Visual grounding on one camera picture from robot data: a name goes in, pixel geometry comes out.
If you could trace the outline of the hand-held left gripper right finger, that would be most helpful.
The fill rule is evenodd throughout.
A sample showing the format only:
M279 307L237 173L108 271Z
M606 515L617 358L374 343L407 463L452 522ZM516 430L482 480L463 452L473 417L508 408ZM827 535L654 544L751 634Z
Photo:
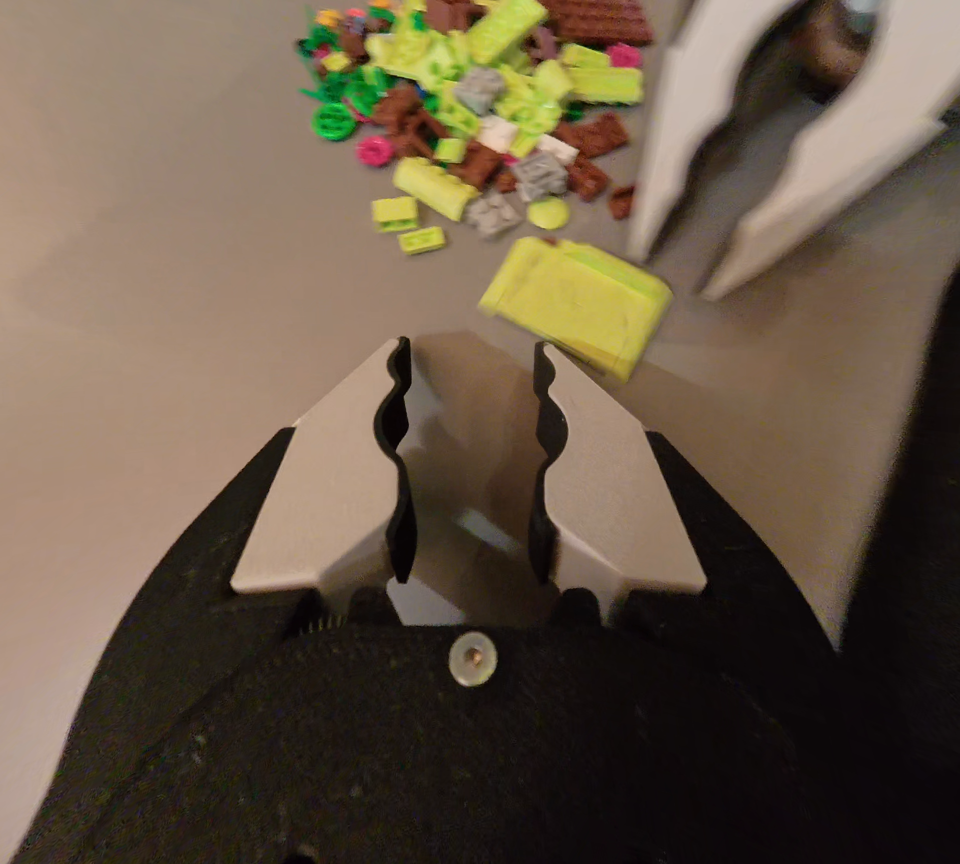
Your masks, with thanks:
M633 592L702 594L707 576L642 423L557 347L534 348L534 576L610 622Z

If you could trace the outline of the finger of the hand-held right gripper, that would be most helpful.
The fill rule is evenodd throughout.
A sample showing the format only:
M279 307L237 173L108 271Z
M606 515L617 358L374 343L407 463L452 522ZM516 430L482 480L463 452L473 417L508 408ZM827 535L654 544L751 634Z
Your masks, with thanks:
M693 0L666 48L646 109L628 257L649 258L701 145L728 118L763 35L802 0Z
M937 138L958 83L958 0L879 0L864 64L793 139L702 296L717 301L756 278Z

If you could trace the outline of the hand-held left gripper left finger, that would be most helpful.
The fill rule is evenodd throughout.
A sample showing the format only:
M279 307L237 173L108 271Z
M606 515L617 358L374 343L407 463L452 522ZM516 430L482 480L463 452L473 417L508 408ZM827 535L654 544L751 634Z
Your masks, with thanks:
M233 571L235 594L313 591L330 611L408 582L418 545L411 481L409 338L390 338L296 420Z

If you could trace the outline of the lime and brown brick assembly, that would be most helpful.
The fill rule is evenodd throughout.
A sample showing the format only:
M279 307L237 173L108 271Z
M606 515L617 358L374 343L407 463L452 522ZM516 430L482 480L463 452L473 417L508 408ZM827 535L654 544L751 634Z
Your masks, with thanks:
M672 301L666 282L597 247L525 236L478 306L625 383Z

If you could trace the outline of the pile of toy bricks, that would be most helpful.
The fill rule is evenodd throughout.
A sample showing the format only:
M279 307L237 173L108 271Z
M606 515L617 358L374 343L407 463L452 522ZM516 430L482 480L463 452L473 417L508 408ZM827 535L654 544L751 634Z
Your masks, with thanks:
M397 196L371 204L407 257L444 248L422 210L498 239L523 215L570 220L568 198L605 198L625 220L635 188L598 161L631 141L620 112L644 99L655 33L641 0L367 0L308 16L294 53L309 75L311 130L393 168Z

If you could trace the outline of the person's right hand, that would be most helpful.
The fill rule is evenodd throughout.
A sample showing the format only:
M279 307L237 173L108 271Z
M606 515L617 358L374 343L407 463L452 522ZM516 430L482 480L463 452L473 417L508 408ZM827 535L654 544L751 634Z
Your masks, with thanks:
M844 0L810 0L789 38L798 88L815 103L831 103L864 65L878 19L877 12L851 9Z

